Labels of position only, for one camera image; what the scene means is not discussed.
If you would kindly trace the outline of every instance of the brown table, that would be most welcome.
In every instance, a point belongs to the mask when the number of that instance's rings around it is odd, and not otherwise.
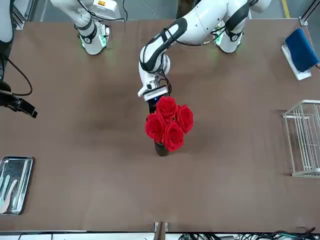
[[[250,20],[234,54],[176,44],[168,52],[172,96],[194,128],[158,157],[138,98],[143,45],[171,21],[114,23],[111,48],[88,55],[71,23],[27,23],[10,58],[31,80],[33,119],[1,109],[2,156],[36,162],[20,216],[0,230],[297,232],[320,230],[320,181],[291,176],[281,112],[320,99],[320,74],[296,81],[282,40],[297,19]],[[15,91],[27,91],[12,67]]]

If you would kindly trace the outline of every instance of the white wire basket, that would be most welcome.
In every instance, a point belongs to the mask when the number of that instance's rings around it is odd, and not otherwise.
[[[303,100],[283,114],[292,176],[320,178],[320,100]]]

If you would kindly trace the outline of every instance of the stainless steel tray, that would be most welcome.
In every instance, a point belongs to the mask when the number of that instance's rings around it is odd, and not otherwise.
[[[1,178],[3,177],[3,184],[0,186],[0,210],[4,205],[1,197],[4,196],[4,200],[8,198],[10,187],[12,186],[14,181],[17,180],[11,192],[11,198],[6,212],[0,213],[0,215],[18,215],[21,213],[27,192],[32,165],[33,158],[31,156],[5,156],[0,161],[0,182]],[[4,192],[6,178],[9,178],[9,181]]]

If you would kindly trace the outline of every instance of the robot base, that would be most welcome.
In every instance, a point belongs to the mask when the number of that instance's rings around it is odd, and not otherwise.
[[[224,32],[216,41],[215,44],[218,48],[225,54],[232,54],[234,53],[238,46],[241,43],[241,38],[243,34],[236,41],[231,41],[227,34]]]
[[[94,23],[97,27],[95,36],[92,39],[91,43],[86,43],[85,40],[81,39],[82,46],[86,52],[90,55],[99,54],[104,48],[108,46],[108,40],[110,35],[110,28],[106,27],[104,24],[96,21]]]

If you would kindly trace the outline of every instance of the red rose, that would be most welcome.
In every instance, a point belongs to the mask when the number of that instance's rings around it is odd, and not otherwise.
[[[156,112],[161,114],[163,119],[169,123],[175,117],[177,112],[176,101],[170,96],[162,96],[156,103]]]
[[[176,113],[176,121],[186,134],[194,125],[194,114],[187,105],[179,106]]]
[[[160,114],[151,113],[146,118],[144,128],[150,138],[154,139],[157,143],[161,143],[166,122]]]
[[[177,150],[184,144],[184,132],[175,121],[165,127],[162,143],[169,152]]]

